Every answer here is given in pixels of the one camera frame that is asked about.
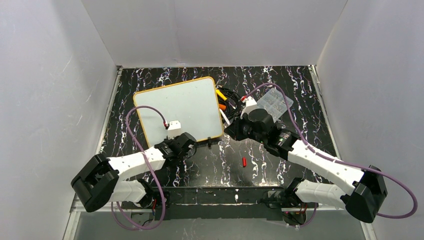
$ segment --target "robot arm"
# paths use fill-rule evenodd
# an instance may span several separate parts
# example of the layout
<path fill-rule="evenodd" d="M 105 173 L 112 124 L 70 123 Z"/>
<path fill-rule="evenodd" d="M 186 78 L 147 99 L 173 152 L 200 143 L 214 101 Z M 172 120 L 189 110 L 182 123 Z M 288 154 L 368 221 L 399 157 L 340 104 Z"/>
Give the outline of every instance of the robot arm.
<path fill-rule="evenodd" d="M 93 156 L 71 182 L 87 212 L 94 212 L 108 202 L 133 202 L 140 204 L 148 196 L 154 197 L 149 184 L 142 180 L 127 179 L 149 171 L 143 154 L 153 170 L 159 170 L 165 161 L 181 160 L 194 146 L 196 139 L 189 133 L 181 133 L 178 121 L 169 123 L 168 138 L 144 153 L 109 157 L 103 154 Z"/>
<path fill-rule="evenodd" d="M 286 190 L 268 194 L 265 200 L 268 207 L 321 203 L 346 209 L 353 217 L 365 223 L 374 221 L 387 196 L 381 175 L 315 155 L 299 140 L 299 135 L 277 126 L 273 117 L 265 109 L 258 108 L 252 97 L 248 97 L 245 104 L 241 114 L 225 129 L 230 137 L 236 141 L 249 138 L 262 143 L 270 154 L 304 166 L 334 183 L 315 183 L 295 178 Z"/>

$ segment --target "orange handle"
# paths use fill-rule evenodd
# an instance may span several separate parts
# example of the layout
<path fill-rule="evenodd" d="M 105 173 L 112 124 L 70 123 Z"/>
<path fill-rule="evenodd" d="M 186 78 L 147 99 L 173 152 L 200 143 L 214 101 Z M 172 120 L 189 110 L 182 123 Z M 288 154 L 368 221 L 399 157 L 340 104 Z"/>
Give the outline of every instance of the orange handle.
<path fill-rule="evenodd" d="M 220 105 L 219 105 L 219 108 L 220 108 L 222 111 L 225 111 L 225 109 L 227 109 L 227 106 L 225 106 L 224 104 L 220 104 Z"/>

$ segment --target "clear plastic container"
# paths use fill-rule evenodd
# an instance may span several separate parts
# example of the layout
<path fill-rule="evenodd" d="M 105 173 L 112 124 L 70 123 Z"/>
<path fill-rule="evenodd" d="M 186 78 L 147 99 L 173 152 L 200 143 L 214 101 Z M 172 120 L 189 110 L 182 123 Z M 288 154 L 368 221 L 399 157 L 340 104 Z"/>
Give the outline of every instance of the clear plastic container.
<path fill-rule="evenodd" d="M 287 98 L 288 106 L 293 105 L 293 100 Z M 287 111 L 286 102 L 284 101 L 283 94 L 279 92 L 275 87 L 271 88 L 265 93 L 258 101 L 257 106 L 261 109 L 265 109 L 271 116 L 274 122 L 276 122 L 282 115 Z"/>

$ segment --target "whiteboard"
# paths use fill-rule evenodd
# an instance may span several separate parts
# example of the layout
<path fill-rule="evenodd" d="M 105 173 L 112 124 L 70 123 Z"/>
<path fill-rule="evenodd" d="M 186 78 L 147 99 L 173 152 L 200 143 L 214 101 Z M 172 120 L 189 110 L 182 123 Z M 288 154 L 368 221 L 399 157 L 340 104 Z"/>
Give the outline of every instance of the whiteboard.
<path fill-rule="evenodd" d="M 168 123 L 178 120 L 182 132 L 191 134 L 198 142 L 224 133 L 215 81 L 210 76 L 136 92 L 133 100 L 137 107 L 156 108 Z M 161 117 L 147 108 L 137 112 L 149 148 L 162 142 L 167 131 Z"/>

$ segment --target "white arm segment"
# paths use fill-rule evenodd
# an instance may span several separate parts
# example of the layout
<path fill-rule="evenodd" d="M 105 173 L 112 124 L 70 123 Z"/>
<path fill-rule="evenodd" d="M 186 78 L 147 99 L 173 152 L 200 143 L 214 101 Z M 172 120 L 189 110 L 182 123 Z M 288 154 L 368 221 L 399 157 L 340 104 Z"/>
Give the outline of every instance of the white arm segment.
<path fill-rule="evenodd" d="M 165 163 L 165 158 L 159 149 L 152 146 L 151 148 L 144 151 L 148 162 L 154 171 L 159 170 Z M 109 164 L 113 169 L 118 170 L 118 176 L 120 181 L 124 181 L 138 174 L 149 171 L 143 153 L 137 152 L 134 154 L 118 157 L 108 157 Z"/>
<path fill-rule="evenodd" d="M 304 203 L 320 203 L 345 209 L 345 203 L 340 199 L 345 192 L 335 184 L 304 180 L 297 186 L 295 194 Z"/>
<path fill-rule="evenodd" d="M 246 98 L 244 100 L 246 107 L 243 108 L 243 110 L 241 111 L 241 117 L 243 118 L 243 114 L 249 114 L 251 111 L 255 110 L 258 108 L 258 104 L 256 103 L 255 99 L 253 99 L 253 97 L 249 96 L 248 98 Z"/>
<path fill-rule="evenodd" d="M 183 133 L 183 130 L 181 129 L 181 123 L 180 121 L 170 121 L 169 127 L 168 127 L 168 138 L 173 139 L 176 136 L 180 136 Z"/>
<path fill-rule="evenodd" d="M 307 146 L 300 140 L 296 141 L 292 147 L 294 150 L 288 152 L 288 161 L 302 165 L 328 179 L 349 196 L 352 195 L 355 190 L 355 186 L 353 186 L 354 181 L 359 182 L 364 175 L 364 173 L 357 168 L 340 165 L 315 155 L 308 150 Z M 320 151 L 320 153 L 334 158 L 325 152 Z"/>
<path fill-rule="evenodd" d="M 146 195 L 145 188 L 138 181 L 118 181 L 109 202 L 139 202 Z"/>

